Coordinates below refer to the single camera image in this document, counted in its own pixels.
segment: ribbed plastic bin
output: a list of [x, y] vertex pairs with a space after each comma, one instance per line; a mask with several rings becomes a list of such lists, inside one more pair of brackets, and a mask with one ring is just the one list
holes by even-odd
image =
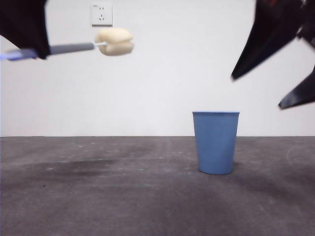
[[232, 172], [239, 112], [193, 112], [198, 165], [201, 172]]

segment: cream sponge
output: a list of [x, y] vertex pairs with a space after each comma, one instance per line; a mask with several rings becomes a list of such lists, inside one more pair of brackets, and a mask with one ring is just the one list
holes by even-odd
[[106, 45], [98, 47], [104, 55], [120, 56], [132, 52], [134, 48], [134, 44], [130, 42], [132, 39], [132, 34], [126, 29], [108, 28], [98, 32], [95, 43], [106, 43]]

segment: white outlet plate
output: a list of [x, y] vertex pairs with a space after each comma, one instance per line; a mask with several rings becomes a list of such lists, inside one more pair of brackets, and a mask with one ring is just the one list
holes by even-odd
[[113, 26], [113, 4], [109, 2], [96, 3], [91, 6], [92, 27]]

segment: gray floor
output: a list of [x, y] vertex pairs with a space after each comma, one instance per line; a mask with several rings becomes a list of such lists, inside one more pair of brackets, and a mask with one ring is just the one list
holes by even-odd
[[314, 236], [315, 138], [238, 138], [234, 171], [192, 137], [2, 138], [3, 236]]

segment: brush handle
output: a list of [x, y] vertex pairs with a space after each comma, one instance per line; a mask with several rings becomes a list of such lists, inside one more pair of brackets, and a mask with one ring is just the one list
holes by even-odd
[[[94, 43], [77, 43], [77, 44], [63, 44], [63, 45], [55, 45], [50, 46], [50, 54], [63, 54], [63, 53], [72, 53], [72, 52], [79, 52], [85, 50], [92, 50], [94, 49]], [[29, 58], [37, 58], [38, 55], [34, 49], [20, 49], [10, 51], [6, 54], [0, 55], [0, 60], [7, 59], [7, 60], [22, 60], [22, 59], [29, 59]]]

